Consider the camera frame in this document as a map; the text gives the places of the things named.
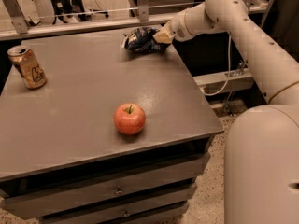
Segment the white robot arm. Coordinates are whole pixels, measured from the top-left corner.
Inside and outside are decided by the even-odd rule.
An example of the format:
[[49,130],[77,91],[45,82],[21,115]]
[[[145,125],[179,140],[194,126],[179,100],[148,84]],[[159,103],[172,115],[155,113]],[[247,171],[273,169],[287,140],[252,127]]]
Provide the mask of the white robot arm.
[[227,32],[266,101],[227,135],[225,224],[299,224],[299,63],[248,16],[242,0],[205,0],[177,14],[159,43]]

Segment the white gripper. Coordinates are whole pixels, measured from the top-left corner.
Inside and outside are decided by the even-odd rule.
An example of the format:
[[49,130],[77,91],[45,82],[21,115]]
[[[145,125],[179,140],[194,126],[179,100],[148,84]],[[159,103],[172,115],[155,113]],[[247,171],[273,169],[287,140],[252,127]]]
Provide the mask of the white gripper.
[[179,12],[171,21],[166,23],[153,38],[157,43],[171,44],[173,40],[184,42],[191,39],[186,23],[186,10]]

